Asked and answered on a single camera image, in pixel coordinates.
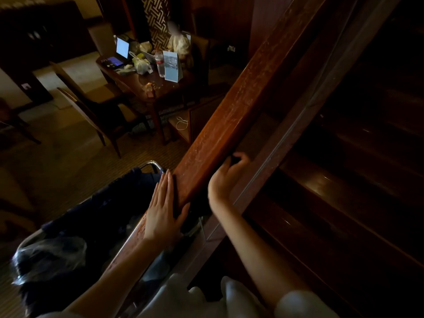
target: floor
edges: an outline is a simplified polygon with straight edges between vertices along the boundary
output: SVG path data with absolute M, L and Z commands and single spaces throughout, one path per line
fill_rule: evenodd
M 88 91 L 106 83 L 95 65 L 92 53 L 61 65 Z M 240 70 L 222 66 L 211 70 L 210 84 L 232 84 Z M 162 145 L 156 133 L 135 131 L 118 140 L 122 158 L 110 143 L 103 146 L 93 127 L 63 99 L 56 87 L 64 85 L 50 68 L 35 72 L 54 100 L 20 114 L 28 130 L 42 144 L 22 137 L 14 129 L 0 132 L 0 166 L 20 184 L 42 222 L 57 218 L 67 209 L 147 160 L 156 160 L 165 168 L 177 166 L 188 149 L 182 140 Z M 10 268 L 0 264 L 0 317 L 18 318 L 23 308 L 17 288 L 11 286 Z

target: water bottle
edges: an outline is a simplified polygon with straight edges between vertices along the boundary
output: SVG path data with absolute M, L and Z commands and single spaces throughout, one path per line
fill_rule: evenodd
M 165 78 L 165 64 L 163 62 L 163 52 L 156 51 L 155 52 L 156 65 L 158 66 L 159 76 Z

